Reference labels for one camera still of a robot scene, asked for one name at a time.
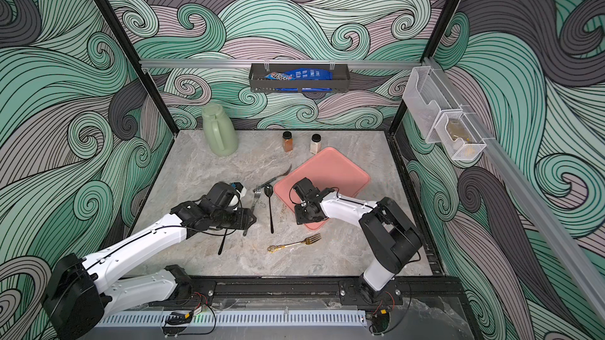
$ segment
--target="pink tray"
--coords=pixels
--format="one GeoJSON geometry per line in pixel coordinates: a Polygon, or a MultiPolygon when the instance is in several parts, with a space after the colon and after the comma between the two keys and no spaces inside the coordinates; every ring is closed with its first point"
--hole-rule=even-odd
{"type": "MultiPolygon", "coordinates": [[[[292,186],[305,177],[320,191],[336,186],[340,193],[349,197],[355,197],[370,182],[370,176],[364,170],[334,147],[326,147],[275,184],[275,194],[292,210],[292,213],[294,213],[292,201],[300,202],[292,186]]],[[[317,230],[325,222],[309,223],[305,226],[317,230]]]]}

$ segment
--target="aluminum rail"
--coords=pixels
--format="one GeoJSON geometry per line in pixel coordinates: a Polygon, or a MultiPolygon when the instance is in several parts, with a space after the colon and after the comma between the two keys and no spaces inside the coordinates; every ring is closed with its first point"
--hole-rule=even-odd
{"type": "Polygon", "coordinates": [[[445,89],[442,92],[447,99],[453,100],[450,102],[452,106],[458,106],[463,110],[465,113],[462,117],[463,122],[469,125],[468,128],[475,133],[473,135],[478,136],[476,139],[481,139],[487,144],[483,152],[489,155],[489,160],[495,165],[504,184],[514,195],[518,206],[540,231],[550,249],[567,268],[578,288],[584,293],[595,313],[605,323],[605,279],[597,272],[586,253],[565,230],[502,145],[493,134],[486,130],[478,115],[468,105],[459,90],[452,85],[441,66],[433,58],[426,58],[424,65],[433,68],[435,83],[438,87],[441,86],[445,89]]]}
{"type": "Polygon", "coordinates": [[[150,68],[250,68],[253,63],[271,64],[347,64],[355,70],[411,71],[422,65],[407,61],[314,61],[304,59],[141,59],[141,67],[150,68]]]}

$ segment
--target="black spoon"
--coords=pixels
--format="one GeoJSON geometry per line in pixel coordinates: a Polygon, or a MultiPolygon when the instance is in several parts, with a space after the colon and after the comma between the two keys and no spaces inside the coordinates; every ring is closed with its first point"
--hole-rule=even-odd
{"type": "Polygon", "coordinates": [[[265,195],[268,197],[268,219],[271,222],[271,233],[273,233],[273,213],[271,213],[271,196],[273,195],[273,185],[265,185],[265,195]]]}

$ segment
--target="clear plastic bin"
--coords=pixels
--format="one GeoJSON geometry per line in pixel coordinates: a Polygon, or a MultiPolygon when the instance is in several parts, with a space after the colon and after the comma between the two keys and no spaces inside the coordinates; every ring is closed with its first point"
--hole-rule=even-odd
{"type": "Polygon", "coordinates": [[[478,143],[468,130],[462,120],[461,111],[443,113],[435,130],[452,160],[472,162],[486,146],[484,143],[478,143]]]}
{"type": "Polygon", "coordinates": [[[452,109],[445,99],[431,78],[430,66],[412,69],[405,86],[403,100],[427,143],[441,141],[435,131],[435,125],[443,113],[462,114],[462,109],[452,109]]]}

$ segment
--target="plastic tray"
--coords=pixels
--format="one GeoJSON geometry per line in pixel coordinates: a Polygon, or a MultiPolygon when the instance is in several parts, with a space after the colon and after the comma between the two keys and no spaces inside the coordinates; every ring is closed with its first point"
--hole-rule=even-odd
{"type": "Polygon", "coordinates": [[[433,81],[431,67],[429,66],[412,69],[402,99],[427,143],[441,141],[435,130],[435,125],[444,113],[462,113],[462,109],[452,109],[450,102],[433,81]]]}
{"type": "MultiPolygon", "coordinates": [[[[370,175],[364,170],[334,147],[326,147],[275,184],[275,194],[290,208],[292,214],[294,213],[292,201],[300,202],[292,186],[305,177],[319,190],[336,186],[340,193],[349,197],[355,197],[370,182],[370,175]]],[[[305,226],[310,230],[317,230],[324,223],[326,221],[308,223],[305,226]]]]}
{"type": "Polygon", "coordinates": [[[479,143],[475,140],[473,134],[468,131],[468,128],[463,123],[463,134],[458,134],[458,136],[463,135],[463,138],[458,138],[456,140],[452,139],[450,132],[447,130],[447,125],[452,120],[461,120],[462,113],[461,112],[446,112],[443,113],[439,121],[437,121],[437,126],[435,126],[435,130],[437,131],[439,138],[441,139],[441,143],[443,147],[447,151],[448,155],[450,155],[452,160],[460,160],[463,162],[472,162],[480,155],[480,153],[485,148],[485,143],[479,143]]]}

